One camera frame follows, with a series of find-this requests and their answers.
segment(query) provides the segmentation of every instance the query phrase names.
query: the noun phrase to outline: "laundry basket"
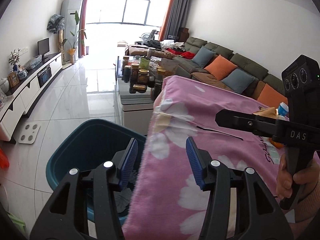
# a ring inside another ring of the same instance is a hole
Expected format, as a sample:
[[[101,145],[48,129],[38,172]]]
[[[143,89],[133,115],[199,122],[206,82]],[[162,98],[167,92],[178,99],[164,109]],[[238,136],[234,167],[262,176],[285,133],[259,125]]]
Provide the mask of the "laundry basket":
[[[84,122],[64,140],[48,161],[46,177],[50,187],[54,190],[72,168],[87,171],[111,160],[116,152],[126,149],[131,138],[135,138],[138,142],[138,155],[132,171],[132,174],[137,175],[146,137],[102,119]],[[129,182],[127,187],[133,190],[134,181]],[[126,219],[128,208],[129,206],[118,213],[121,224]],[[94,221],[90,191],[88,191],[88,219]]]

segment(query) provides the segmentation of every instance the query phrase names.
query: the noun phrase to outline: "picture frame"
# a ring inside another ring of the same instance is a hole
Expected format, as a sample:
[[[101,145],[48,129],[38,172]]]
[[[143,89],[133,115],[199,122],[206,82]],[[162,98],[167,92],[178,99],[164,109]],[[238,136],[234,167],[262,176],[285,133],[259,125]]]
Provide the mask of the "picture frame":
[[[9,81],[11,88],[13,88],[15,85],[19,84],[19,82],[20,82],[16,72],[11,72],[8,75],[8,81]]]

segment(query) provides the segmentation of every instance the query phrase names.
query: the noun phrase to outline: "wall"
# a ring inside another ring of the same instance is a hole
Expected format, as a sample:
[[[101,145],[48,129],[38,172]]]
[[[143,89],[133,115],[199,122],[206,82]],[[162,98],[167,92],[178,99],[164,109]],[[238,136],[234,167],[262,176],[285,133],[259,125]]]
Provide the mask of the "wall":
[[[191,36],[233,49],[280,78],[301,54],[320,62],[320,16],[306,9],[312,6],[285,0],[192,0],[187,28]]]
[[[6,77],[12,67],[8,64],[10,52],[29,47],[20,56],[23,65],[37,55],[37,42],[49,37],[50,53],[58,52],[57,35],[47,31],[50,17],[60,13],[63,0],[12,0],[0,20],[0,78]]]

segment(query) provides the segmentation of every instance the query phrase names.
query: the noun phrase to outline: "coffee table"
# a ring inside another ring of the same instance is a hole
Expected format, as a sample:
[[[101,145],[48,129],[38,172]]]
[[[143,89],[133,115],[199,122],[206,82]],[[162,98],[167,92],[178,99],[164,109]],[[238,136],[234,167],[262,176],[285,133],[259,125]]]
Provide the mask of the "coffee table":
[[[130,84],[122,80],[122,60],[118,57],[115,67],[115,113],[119,116],[117,120],[121,125],[142,135],[148,133],[148,127],[153,112],[153,100],[151,99],[151,88],[145,93],[129,92]]]

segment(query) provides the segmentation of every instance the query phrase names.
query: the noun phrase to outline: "television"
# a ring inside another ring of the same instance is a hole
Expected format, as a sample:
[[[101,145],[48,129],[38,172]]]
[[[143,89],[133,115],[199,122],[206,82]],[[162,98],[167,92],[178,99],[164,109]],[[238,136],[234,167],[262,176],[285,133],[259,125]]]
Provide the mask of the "television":
[[[42,59],[48,58],[48,56],[45,56],[46,53],[50,51],[49,48],[49,38],[44,39],[42,41],[38,41],[38,54],[42,55]]]

